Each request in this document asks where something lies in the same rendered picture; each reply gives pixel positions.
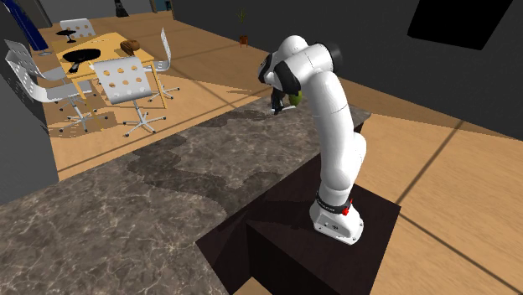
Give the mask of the potted plant on stand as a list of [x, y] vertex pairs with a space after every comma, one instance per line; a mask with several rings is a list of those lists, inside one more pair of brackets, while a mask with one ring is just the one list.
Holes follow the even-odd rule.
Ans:
[[246, 10], [244, 8], [240, 8], [239, 11], [236, 13], [236, 16], [238, 17], [238, 22], [241, 26], [241, 35], [239, 36], [240, 47], [248, 46], [248, 36], [246, 35], [245, 26]]

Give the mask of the black wall panel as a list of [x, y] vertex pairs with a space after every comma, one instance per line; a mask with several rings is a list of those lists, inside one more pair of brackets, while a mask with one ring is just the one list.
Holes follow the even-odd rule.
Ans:
[[482, 50], [514, 0], [419, 0], [407, 35]]

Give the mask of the white perforated swivel chair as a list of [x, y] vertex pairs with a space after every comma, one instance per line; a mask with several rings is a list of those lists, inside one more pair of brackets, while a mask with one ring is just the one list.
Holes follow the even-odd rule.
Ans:
[[20, 43], [5, 39], [6, 45], [9, 47], [8, 54], [5, 60], [13, 69], [14, 73], [22, 83], [26, 92], [36, 101], [43, 103], [58, 103], [62, 100], [67, 100], [72, 105], [77, 116], [67, 116], [69, 120], [73, 122], [67, 126], [61, 127], [60, 132], [63, 132], [65, 128], [71, 127], [76, 124], [81, 124], [85, 132], [88, 132], [85, 123], [95, 117], [107, 119], [108, 116], [104, 116], [97, 113], [97, 109], [93, 109], [92, 112], [82, 114], [76, 105], [76, 102], [85, 101], [82, 98], [77, 98], [80, 94], [73, 83], [63, 84], [52, 88], [45, 88], [37, 85], [31, 79], [31, 75], [38, 76], [43, 79], [47, 77], [39, 71], [38, 66], [34, 63], [34, 60], [30, 56], [27, 49]]
[[90, 37], [96, 35], [91, 22], [87, 18], [77, 18], [60, 21], [60, 27], [63, 30], [72, 30], [73, 39]]
[[[164, 28], [162, 28], [161, 30], [161, 34], [160, 34], [160, 37], [161, 37], [161, 40], [163, 42], [163, 47], [164, 47], [164, 51], [166, 53], [166, 56], [167, 56], [167, 59], [166, 60], [160, 60], [160, 61], [154, 61], [153, 62], [153, 65], [154, 65], [154, 69], [157, 71], [157, 72], [164, 72], [166, 70], [169, 69], [170, 67], [170, 61], [171, 61], [171, 50], [170, 50], [170, 47], [169, 47], [169, 44], [168, 44], [168, 41], [167, 41], [167, 37], [166, 37], [166, 33], [164, 31]], [[154, 98], [160, 96], [160, 94], [164, 94], [167, 96], [167, 98], [170, 98], [170, 99], [173, 99], [173, 96], [169, 94], [170, 91], [179, 91], [180, 88], [179, 87], [174, 87], [174, 88], [170, 88], [170, 89], [166, 89], [165, 88], [165, 85], [160, 82], [160, 86], [158, 88], [158, 91], [156, 91], [149, 99], [148, 101], [149, 102], [152, 102]]]
[[152, 133], [156, 133], [156, 130], [150, 126], [150, 123], [166, 120], [167, 117], [161, 116], [147, 119], [148, 113], [142, 113], [137, 104], [138, 99], [152, 95], [142, 61], [137, 56], [98, 61], [93, 64], [93, 70], [96, 72], [106, 97], [112, 105], [127, 101], [131, 101], [134, 105], [139, 120], [122, 122], [123, 125], [134, 125], [124, 136], [129, 137], [131, 132], [139, 127], [146, 127]]

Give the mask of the wooden dining table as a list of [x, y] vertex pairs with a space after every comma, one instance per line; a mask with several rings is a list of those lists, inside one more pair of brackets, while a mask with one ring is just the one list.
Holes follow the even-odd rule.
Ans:
[[98, 49], [101, 51], [101, 55], [93, 62], [119, 59], [127, 57], [127, 54], [120, 47], [120, 43], [124, 40], [125, 38], [119, 33], [108, 33], [78, 38], [75, 43], [68, 43], [64, 40], [54, 41], [52, 49], [56, 53], [66, 77], [73, 82], [75, 87], [78, 87], [78, 83], [83, 80], [95, 79], [96, 72], [88, 64], [81, 63], [76, 73], [69, 73], [68, 70], [72, 67], [73, 62], [65, 60], [64, 55], [79, 49]]

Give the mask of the dark robot stand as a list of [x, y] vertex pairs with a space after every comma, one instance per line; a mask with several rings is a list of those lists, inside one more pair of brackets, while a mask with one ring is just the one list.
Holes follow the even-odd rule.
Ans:
[[365, 228], [352, 246], [336, 241], [309, 217], [319, 171], [315, 156], [198, 239], [228, 293], [254, 277], [273, 295], [370, 295], [401, 208], [354, 186]]

